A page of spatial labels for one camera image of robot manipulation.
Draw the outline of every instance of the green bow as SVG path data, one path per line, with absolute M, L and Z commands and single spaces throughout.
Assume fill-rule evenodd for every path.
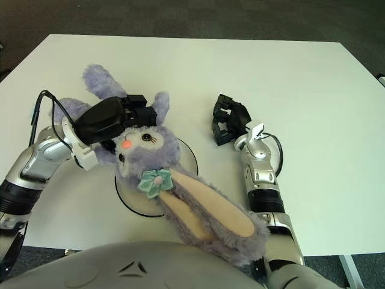
M 146 193 L 148 199 L 153 199 L 159 195 L 160 190 L 167 191 L 173 187 L 170 170 L 161 169 L 146 170 L 142 174 L 142 180 L 137 188 L 143 193 Z

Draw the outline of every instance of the bunny face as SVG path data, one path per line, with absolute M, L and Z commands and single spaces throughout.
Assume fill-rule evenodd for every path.
M 117 171 L 122 178 L 140 178 L 145 170 L 168 168 L 179 162 L 177 138 L 163 126 L 128 128 L 114 142 Z

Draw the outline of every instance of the gray carpet floor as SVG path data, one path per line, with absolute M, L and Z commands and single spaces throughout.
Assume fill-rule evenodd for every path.
M 0 70 L 60 33 L 341 42 L 370 73 L 385 74 L 384 11 L 384 0 L 1 0 Z M 10 277 L 63 255 L 24 247 Z M 385 288 L 385 254 L 353 257 L 366 288 Z M 306 263 L 347 285 L 337 256 Z

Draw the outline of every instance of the plush toy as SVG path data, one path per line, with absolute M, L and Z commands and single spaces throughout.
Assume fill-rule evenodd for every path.
M 89 66 L 83 78 L 88 91 L 99 99 L 127 95 L 100 65 Z M 74 119 L 91 107 L 76 99 L 60 101 Z M 238 266 L 260 259 L 269 234 L 265 223 L 179 164 L 177 138 L 162 125 L 169 109 L 168 94 L 158 93 L 152 106 L 156 126 L 126 129 L 113 140 L 115 155 L 96 147 L 99 162 L 116 163 L 115 174 L 121 183 L 155 199 L 185 243 Z M 63 114 L 55 111 L 55 121 L 61 123 Z

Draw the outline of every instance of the bunny eye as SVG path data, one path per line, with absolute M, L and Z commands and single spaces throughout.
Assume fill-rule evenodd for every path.
M 119 160 L 124 163 L 125 162 L 125 156 L 123 154 L 119 154 Z
M 155 137 L 152 137 L 150 134 L 143 134 L 142 140 L 151 141 L 152 143 L 156 143 L 156 141 L 157 141 L 157 139 Z

